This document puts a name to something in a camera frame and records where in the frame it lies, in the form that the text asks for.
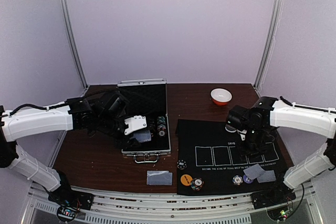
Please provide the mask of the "clear acrylic dealer button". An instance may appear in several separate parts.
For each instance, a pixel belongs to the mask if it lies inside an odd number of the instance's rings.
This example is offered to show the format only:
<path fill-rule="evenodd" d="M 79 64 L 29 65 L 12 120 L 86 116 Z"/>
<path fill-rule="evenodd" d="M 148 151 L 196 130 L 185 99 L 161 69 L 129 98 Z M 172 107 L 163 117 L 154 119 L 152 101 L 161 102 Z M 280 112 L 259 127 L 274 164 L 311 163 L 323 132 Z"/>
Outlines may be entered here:
<path fill-rule="evenodd" d="M 230 125 L 225 125 L 225 130 L 230 133 L 236 132 L 236 129 L 234 127 L 231 127 Z"/>

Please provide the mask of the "purple small blind button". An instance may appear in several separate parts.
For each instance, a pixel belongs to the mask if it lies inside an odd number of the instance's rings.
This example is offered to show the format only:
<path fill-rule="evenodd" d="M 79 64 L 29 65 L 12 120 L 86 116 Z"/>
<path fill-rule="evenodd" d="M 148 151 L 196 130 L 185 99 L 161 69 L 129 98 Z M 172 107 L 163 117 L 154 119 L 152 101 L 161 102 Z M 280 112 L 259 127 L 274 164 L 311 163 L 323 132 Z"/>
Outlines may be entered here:
<path fill-rule="evenodd" d="M 247 177 L 246 175 L 243 175 L 243 180 L 244 180 L 244 182 L 245 183 L 247 183 L 247 184 L 251 184 L 251 183 L 253 183 L 253 179 L 250 179 L 249 177 Z"/>

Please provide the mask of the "orange big blind button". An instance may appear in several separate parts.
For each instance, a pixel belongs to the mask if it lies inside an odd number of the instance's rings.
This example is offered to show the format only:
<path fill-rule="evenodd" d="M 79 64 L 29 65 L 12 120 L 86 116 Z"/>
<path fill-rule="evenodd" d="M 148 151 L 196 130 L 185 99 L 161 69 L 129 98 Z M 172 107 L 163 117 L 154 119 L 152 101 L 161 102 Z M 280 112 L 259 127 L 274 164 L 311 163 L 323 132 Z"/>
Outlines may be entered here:
<path fill-rule="evenodd" d="M 182 185 L 184 185 L 184 186 L 190 186 L 192 180 L 193 180 L 193 178 L 189 174 L 183 174 L 180 178 L 180 181 L 181 181 Z"/>

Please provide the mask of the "dealt card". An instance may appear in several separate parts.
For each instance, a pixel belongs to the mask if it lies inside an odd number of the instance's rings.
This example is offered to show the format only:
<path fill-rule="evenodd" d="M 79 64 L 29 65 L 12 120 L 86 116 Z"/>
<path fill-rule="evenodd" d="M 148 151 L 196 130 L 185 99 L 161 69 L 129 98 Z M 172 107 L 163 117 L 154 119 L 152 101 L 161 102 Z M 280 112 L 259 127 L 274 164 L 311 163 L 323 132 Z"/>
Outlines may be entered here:
<path fill-rule="evenodd" d="M 157 181 L 158 175 L 161 174 L 161 173 L 165 173 L 165 172 L 169 172 L 169 171 L 166 171 L 166 170 L 157 170 L 157 171 L 149 170 L 149 171 L 147 171 L 146 184 L 151 185 L 151 186 L 158 185 L 158 181 Z"/>
<path fill-rule="evenodd" d="M 255 164 L 249 168 L 244 169 L 243 172 L 249 179 L 256 179 L 266 171 L 259 164 Z"/>
<path fill-rule="evenodd" d="M 158 185 L 171 186 L 173 184 L 173 173 L 165 172 L 158 175 Z"/>
<path fill-rule="evenodd" d="M 262 175 L 257 177 L 259 183 L 268 183 L 276 181 L 276 174 L 274 170 L 267 170 Z"/>

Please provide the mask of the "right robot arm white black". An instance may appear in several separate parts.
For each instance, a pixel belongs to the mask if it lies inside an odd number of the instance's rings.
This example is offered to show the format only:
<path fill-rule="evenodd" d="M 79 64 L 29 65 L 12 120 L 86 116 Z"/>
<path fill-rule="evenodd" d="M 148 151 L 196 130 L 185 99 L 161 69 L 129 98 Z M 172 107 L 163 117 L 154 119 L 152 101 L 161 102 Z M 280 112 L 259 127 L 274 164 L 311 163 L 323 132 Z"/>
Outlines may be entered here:
<path fill-rule="evenodd" d="M 289 190 L 298 187 L 326 170 L 335 168 L 335 108 L 322 108 L 289 102 L 283 97 L 261 97 L 252 107 L 234 106 L 228 113 L 227 124 L 234 128 L 239 147 L 244 155 L 263 154 L 266 141 L 271 139 L 274 130 L 281 138 L 298 140 L 297 144 L 286 143 L 293 147 L 290 154 L 299 150 L 299 145 L 311 144 L 324 137 L 317 150 L 298 164 L 287 169 L 280 184 L 269 192 L 272 203 L 279 204 L 289 196 Z"/>

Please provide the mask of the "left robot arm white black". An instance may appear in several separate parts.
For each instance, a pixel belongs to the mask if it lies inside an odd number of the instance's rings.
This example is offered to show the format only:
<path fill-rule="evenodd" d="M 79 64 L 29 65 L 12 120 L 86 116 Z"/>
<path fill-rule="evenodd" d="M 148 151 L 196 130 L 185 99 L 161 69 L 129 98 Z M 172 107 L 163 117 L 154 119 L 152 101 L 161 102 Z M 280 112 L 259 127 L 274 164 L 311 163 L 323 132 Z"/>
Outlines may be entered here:
<path fill-rule="evenodd" d="M 23 104 L 14 110 L 1 109 L 1 168 L 12 169 L 44 187 L 53 199 L 71 205 L 76 193 L 66 175 L 32 157 L 17 140 L 56 131 L 101 132 L 126 142 L 129 136 L 147 127 L 145 115 L 127 115 L 128 99 L 117 90 L 71 98 L 49 106 Z"/>

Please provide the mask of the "black 100 poker chip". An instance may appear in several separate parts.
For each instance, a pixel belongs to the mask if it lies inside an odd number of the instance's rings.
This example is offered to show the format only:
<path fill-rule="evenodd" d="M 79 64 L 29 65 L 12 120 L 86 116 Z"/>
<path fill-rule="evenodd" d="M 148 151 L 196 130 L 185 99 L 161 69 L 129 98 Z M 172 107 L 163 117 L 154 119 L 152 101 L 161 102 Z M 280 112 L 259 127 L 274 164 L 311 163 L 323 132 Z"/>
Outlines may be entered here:
<path fill-rule="evenodd" d="M 179 159 L 179 160 L 177 161 L 176 165 L 177 165 L 177 168 L 178 168 L 178 169 L 181 169 L 181 170 L 187 168 L 187 162 L 184 161 L 184 160 L 182 160 L 182 159 Z"/>

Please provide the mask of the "blue playing card deck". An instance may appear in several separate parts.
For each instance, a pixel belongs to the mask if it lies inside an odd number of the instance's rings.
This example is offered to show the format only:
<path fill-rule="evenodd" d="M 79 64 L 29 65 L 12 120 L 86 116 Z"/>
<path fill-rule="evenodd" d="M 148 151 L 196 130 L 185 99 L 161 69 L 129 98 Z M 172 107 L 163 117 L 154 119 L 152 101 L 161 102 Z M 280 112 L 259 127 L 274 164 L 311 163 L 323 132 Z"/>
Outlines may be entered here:
<path fill-rule="evenodd" d="M 150 130 L 139 130 L 133 133 L 133 138 L 140 144 L 150 142 L 152 140 Z"/>

